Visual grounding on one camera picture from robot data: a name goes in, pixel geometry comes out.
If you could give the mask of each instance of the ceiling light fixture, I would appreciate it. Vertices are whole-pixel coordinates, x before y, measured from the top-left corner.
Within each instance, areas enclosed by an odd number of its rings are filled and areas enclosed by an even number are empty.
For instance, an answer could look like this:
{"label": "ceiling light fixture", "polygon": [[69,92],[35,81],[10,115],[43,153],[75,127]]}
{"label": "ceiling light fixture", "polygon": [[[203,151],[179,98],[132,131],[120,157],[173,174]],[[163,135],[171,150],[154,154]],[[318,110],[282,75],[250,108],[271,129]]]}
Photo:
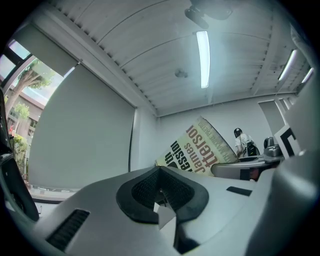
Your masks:
{"label": "ceiling light fixture", "polygon": [[297,55],[297,50],[293,50],[291,52],[290,58],[288,60],[288,62],[285,65],[284,70],[282,71],[280,77],[279,77],[279,81],[281,81],[285,75],[287,74],[287,72],[289,71],[290,67],[292,66],[292,64],[295,62],[296,59],[296,55]]}
{"label": "ceiling light fixture", "polygon": [[304,79],[302,80],[301,84],[305,83],[309,77],[311,76],[311,74],[314,72],[314,68],[310,68],[310,70],[308,71],[308,73],[305,75]]}
{"label": "ceiling light fixture", "polygon": [[196,33],[198,40],[200,69],[201,69],[201,88],[209,86],[210,75],[210,46],[207,31],[198,31]]}

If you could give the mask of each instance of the person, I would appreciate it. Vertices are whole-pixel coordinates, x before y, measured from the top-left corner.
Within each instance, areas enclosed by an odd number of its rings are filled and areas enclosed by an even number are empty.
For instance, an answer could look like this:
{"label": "person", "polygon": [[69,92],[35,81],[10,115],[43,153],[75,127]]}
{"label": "person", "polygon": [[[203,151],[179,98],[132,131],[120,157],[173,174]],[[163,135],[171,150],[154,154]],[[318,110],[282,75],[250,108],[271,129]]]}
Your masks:
{"label": "person", "polygon": [[259,155],[259,150],[250,135],[242,132],[240,128],[233,131],[235,136],[236,154],[239,158]]}

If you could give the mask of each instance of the vent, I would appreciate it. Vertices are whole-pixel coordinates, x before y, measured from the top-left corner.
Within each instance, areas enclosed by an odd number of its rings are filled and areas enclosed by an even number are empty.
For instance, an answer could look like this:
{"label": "vent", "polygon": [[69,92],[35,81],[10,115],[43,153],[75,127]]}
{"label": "vent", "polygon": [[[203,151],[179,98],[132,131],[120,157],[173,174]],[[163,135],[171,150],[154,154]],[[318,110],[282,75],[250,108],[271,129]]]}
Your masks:
{"label": "vent", "polygon": [[75,210],[47,239],[47,242],[57,249],[64,251],[82,224],[89,216],[85,210]]}

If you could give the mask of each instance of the ceiling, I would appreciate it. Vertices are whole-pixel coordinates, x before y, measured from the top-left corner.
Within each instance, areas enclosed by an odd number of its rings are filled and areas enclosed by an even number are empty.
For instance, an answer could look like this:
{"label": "ceiling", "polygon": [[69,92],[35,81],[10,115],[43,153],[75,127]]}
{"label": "ceiling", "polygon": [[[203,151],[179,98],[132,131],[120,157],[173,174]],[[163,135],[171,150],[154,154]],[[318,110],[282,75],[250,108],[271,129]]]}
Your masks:
{"label": "ceiling", "polygon": [[[297,47],[289,22],[255,0],[242,1],[226,20],[204,17],[211,66],[209,87],[202,89],[195,35],[202,29],[186,18],[190,5],[189,0],[51,0],[40,10],[42,19],[33,22],[129,102],[158,117],[295,92],[309,64],[298,51],[287,79],[278,81]],[[76,52],[76,46],[82,50]],[[187,77],[176,77],[177,69]]]}

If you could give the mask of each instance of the white shirt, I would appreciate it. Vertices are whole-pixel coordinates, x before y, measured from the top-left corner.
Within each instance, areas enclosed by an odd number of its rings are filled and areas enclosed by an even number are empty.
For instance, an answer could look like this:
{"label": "white shirt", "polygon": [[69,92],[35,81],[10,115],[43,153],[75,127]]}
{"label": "white shirt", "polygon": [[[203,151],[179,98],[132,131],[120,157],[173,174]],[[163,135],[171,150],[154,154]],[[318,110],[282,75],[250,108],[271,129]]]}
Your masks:
{"label": "white shirt", "polygon": [[[240,136],[238,136],[237,138],[235,138],[235,147],[238,149],[237,146],[241,147],[242,144],[242,148],[241,150],[245,150],[245,148],[247,147],[247,143],[251,142],[253,139],[251,138],[250,135],[246,135],[244,133],[242,133]],[[248,151],[245,152],[244,155],[241,155],[240,157],[247,157],[248,156]]]}

